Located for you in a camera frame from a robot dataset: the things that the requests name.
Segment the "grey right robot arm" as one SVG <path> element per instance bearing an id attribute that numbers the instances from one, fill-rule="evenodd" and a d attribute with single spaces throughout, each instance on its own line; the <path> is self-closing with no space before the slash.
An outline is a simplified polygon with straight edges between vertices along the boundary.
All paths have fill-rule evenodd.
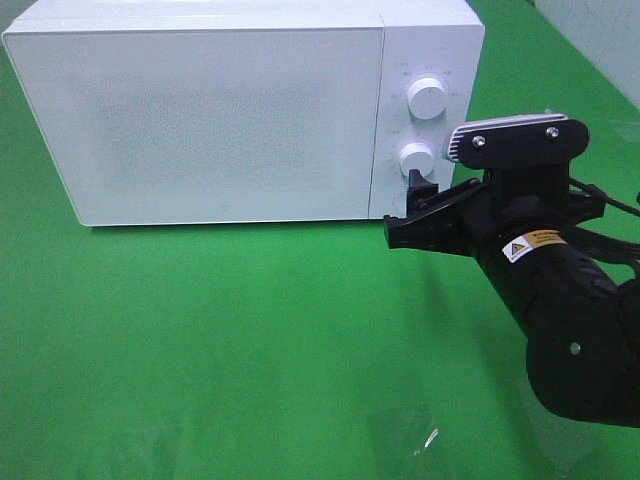
<path id="1" fill-rule="evenodd" d="M 492 211 L 495 186 L 440 190 L 412 170 L 406 216 L 384 219 L 388 246 L 473 258 L 526 337 L 538 401 L 572 420 L 637 426 L 639 281 L 616 283 L 604 265 L 637 270 L 639 247 L 583 226 L 611 198 L 569 179 L 556 205 L 531 195 Z"/>

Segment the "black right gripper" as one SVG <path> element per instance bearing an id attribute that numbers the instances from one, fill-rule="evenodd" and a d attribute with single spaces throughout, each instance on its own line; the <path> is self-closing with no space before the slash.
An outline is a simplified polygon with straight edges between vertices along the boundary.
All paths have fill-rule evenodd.
<path id="1" fill-rule="evenodd" d="M 461 208 L 445 204 L 476 188 Z M 406 212 L 383 217 L 390 249 L 474 257 L 517 320 L 583 319 L 608 304 L 607 274 L 561 234 L 604 207 L 570 190 L 566 167 L 490 169 L 442 191 L 411 169 Z"/>

